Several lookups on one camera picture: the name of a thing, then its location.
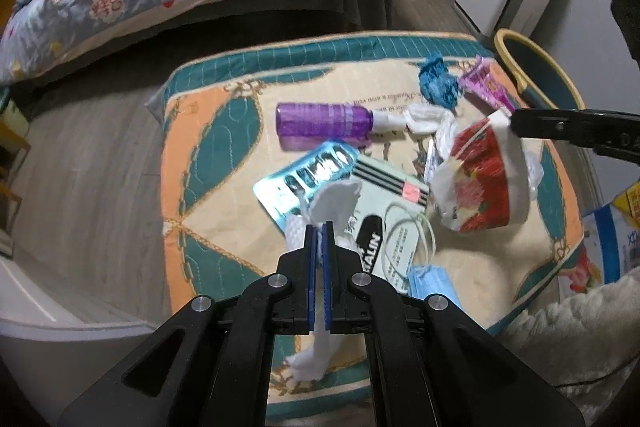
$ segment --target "wall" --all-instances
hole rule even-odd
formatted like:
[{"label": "wall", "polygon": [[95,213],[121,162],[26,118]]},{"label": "wall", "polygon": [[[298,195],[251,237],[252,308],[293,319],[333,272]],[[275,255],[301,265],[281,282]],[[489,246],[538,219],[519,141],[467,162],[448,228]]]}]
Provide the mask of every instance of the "wall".
[{"label": "wall", "polygon": [[[586,105],[640,112],[640,71],[610,12],[611,0],[551,0],[532,39],[562,66]],[[604,201],[640,176],[638,166],[592,155]]]}]

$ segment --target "black cable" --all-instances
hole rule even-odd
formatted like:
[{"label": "black cable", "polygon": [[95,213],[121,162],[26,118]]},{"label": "black cable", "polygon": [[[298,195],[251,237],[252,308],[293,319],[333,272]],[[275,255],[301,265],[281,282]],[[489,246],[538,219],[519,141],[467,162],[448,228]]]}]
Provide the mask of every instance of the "black cable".
[{"label": "black cable", "polygon": [[594,378],[593,380],[583,380],[583,381],[578,381],[578,382],[571,382],[571,383],[561,383],[559,385],[555,385],[554,387],[556,389],[561,389],[563,387],[573,387],[574,385],[591,385],[594,383],[598,383],[602,380],[606,380],[609,377],[612,377],[613,375],[615,375],[616,373],[619,373],[620,371],[622,371],[627,365],[629,365],[630,363],[632,363],[635,359],[637,359],[638,357],[640,357],[640,351],[636,352],[636,354],[634,356],[632,356],[631,358],[629,358],[628,360],[625,360],[625,362],[621,363],[618,367],[616,367],[613,371],[611,371],[610,373],[607,373],[606,375],[604,375],[603,377],[598,377],[598,378]]}]

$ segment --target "wooden chair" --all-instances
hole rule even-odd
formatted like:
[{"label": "wooden chair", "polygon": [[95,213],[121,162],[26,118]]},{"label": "wooden chair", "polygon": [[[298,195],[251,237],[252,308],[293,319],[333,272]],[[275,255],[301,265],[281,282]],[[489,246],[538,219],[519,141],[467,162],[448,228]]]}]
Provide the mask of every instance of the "wooden chair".
[{"label": "wooden chair", "polygon": [[[31,150],[31,145],[27,140],[25,140],[22,136],[15,134],[11,129],[9,129],[4,122],[0,121],[0,137],[4,137],[7,140],[15,143],[21,149],[29,152]],[[0,174],[3,178],[6,178],[9,175],[7,169],[0,167]],[[15,201],[18,206],[22,203],[22,198],[14,193],[9,187],[4,185],[4,182],[0,182],[0,194],[2,194],[5,198],[9,200]]]}]

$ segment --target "plastic bag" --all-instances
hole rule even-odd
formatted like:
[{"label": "plastic bag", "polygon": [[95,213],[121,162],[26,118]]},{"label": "plastic bag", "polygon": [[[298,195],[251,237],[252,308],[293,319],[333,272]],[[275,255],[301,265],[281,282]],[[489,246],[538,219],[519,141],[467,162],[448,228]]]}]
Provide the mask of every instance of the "plastic bag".
[{"label": "plastic bag", "polygon": [[403,114],[406,126],[413,134],[435,134],[438,155],[446,160],[458,134],[455,115],[449,109],[429,103],[412,103]]},{"label": "plastic bag", "polygon": [[527,178],[529,179],[529,199],[535,201],[538,197],[538,185],[545,175],[545,170],[540,165],[538,158],[530,151],[524,152],[524,161],[527,163]]},{"label": "plastic bag", "polygon": [[458,84],[462,91],[472,92],[494,109],[504,107],[510,112],[516,109],[507,90],[494,79],[491,62],[487,58],[476,57],[475,67],[461,76]]},{"label": "plastic bag", "polygon": [[522,140],[505,111],[467,127],[431,180],[442,224],[469,232],[524,223],[530,205],[526,171]]},{"label": "plastic bag", "polygon": [[449,73],[442,54],[424,59],[418,73],[420,92],[429,102],[453,110],[458,105],[458,79]]}]

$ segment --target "white cloth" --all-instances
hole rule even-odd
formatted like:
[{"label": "white cloth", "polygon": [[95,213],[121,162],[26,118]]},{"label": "white cloth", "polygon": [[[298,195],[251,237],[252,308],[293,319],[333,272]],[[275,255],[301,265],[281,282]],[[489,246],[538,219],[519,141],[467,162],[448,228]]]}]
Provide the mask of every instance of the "white cloth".
[{"label": "white cloth", "polygon": [[458,133],[455,115],[444,107],[430,103],[412,103],[404,110],[406,126],[413,134],[435,134],[436,149],[443,160],[451,154]]},{"label": "white cloth", "polygon": [[[548,383],[562,385],[558,391],[592,424],[636,365],[640,267],[618,282],[550,304],[535,315],[523,312],[498,339]],[[594,384],[563,385],[602,377]]]},{"label": "white cloth", "polygon": [[[336,245],[358,251],[353,236],[344,230],[356,207],[361,188],[362,182],[355,179],[340,180],[322,186],[308,209],[302,205],[302,216],[287,216],[287,248],[297,250],[303,246],[306,225],[319,227],[322,223],[333,221]],[[321,252],[318,252],[318,266],[321,263]],[[313,336],[314,341],[310,347],[287,357],[291,374],[298,381],[320,380],[324,377],[331,357],[344,338],[343,335],[332,335],[324,329],[324,280],[321,268],[316,270],[316,318]]]}]

